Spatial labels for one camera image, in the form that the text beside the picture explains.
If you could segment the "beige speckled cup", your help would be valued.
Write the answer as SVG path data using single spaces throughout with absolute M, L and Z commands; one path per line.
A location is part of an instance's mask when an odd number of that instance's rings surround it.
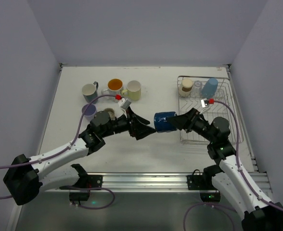
M 105 112 L 107 112 L 111 118 L 111 120 L 115 120 L 116 119 L 116 114 L 113 108 L 105 108 L 104 109 Z

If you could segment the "dark blue mug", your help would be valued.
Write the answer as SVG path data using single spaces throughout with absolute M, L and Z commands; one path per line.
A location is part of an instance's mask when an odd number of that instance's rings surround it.
M 173 132 L 177 129 L 167 119 L 176 116 L 176 112 L 159 112 L 154 115 L 154 127 L 158 133 Z

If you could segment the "pale yellow mug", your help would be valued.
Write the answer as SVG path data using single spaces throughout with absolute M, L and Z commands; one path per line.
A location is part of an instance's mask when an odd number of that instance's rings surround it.
M 138 101 L 141 98 L 141 90 L 141 83 L 132 80 L 127 83 L 127 88 L 121 91 L 121 95 L 129 97 L 132 101 Z

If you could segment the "cream tumbler brown band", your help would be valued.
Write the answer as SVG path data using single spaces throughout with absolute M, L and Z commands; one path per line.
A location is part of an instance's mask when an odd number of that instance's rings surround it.
M 184 78 L 178 87 L 179 95 L 181 97 L 188 97 L 191 94 L 192 87 L 193 81 L 188 78 Z

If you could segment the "floral mug orange inside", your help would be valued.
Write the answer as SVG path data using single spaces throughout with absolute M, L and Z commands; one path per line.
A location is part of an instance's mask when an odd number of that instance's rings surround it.
M 120 95 L 121 91 L 123 90 L 123 82 L 118 79 L 118 78 L 114 78 L 111 79 L 108 84 L 107 84 L 107 89 L 102 90 L 101 94 L 102 95 L 111 95 L 111 99 L 116 101 L 115 96 L 116 95 Z

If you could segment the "lavender plastic cup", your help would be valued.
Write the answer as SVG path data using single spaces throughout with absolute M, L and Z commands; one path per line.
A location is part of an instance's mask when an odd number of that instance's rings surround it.
M 84 105 L 82 107 L 82 114 L 83 114 L 83 117 L 87 120 L 87 121 L 92 121 L 97 113 L 97 108 L 95 105 L 93 104 L 87 104 L 87 105 Z

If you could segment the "grey teal mug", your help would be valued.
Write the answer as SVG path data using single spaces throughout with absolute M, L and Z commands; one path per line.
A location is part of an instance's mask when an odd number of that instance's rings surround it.
M 93 83 L 86 84 L 82 87 L 82 94 L 87 103 L 90 103 L 98 97 L 98 86 L 98 82 L 94 81 Z

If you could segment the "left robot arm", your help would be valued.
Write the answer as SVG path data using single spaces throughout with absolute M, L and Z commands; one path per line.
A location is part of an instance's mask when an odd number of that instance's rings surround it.
M 122 132 L 128 132 L 131 137 L 141 140 L 156 130 L 131 108 L 116 119 L 111 119 L 106 111 L 99 111 L 86 129 L 69 143 L 40 155 L 17 156 L 3 182 L 17 205 L 27 204 L 40 192 L 49 189 L 78 185 L 87 179 L 87 173 L 81 165 L 73 164 L 63 171 L 59 168 L 100 150 L 105 145 L 105 137 Z

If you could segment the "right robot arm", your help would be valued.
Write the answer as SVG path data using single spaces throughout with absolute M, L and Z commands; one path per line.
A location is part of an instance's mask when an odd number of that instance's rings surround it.
M 203 171 L 206 181 L 232 205 L 245 231 L 282 231 L 283 206 L 273 203 L 246 171 L 229 141 L 229 122 L 216 117 L 209 123 L 196 109 L 167 118 L 178 130 L 195 132 L 209 141 L 207 151 L 215 165 Z

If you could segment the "clear glass cup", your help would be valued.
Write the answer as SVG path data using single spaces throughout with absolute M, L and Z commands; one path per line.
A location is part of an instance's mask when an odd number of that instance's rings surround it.
M 200 98 L 202 87 L 203 87 L 203 83 L 199 80 L 196 80 L 193 83 L 191 95 L 194 98 Z

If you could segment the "light blue plastic cup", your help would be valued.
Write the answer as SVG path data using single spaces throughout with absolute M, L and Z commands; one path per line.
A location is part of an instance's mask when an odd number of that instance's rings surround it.
M 218 80 L 216 78 L 210 78 L 202 88 L 202 98 L 210 99 L 213 98 L 217 91 Z

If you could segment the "aluminium mounting rail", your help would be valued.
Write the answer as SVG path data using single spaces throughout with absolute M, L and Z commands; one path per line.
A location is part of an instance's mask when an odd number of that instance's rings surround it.
M 187 178 L 191 173 L 88 173 L 102 175 L 103 188 L 114 192 L 187 192 Z M 65 189 L 78 180 L 75 171 L 59 171 L 48 174 L 40 182 L 39 192 Z

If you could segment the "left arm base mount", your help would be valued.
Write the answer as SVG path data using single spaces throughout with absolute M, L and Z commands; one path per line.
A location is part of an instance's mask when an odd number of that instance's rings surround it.
M 102 175 L 89 175 L 86 170 L 80 164 L 73 164 L 71 167 L 77 171 L 78 180 L 75 184 L 71 185 L 74 188 L 90 189 L 99 188 L 102 185 L 103 176 Z M 90 197 L 90 191 L 83 192 L 70 192 L 69 201 L 81 202 L 88 201 Z

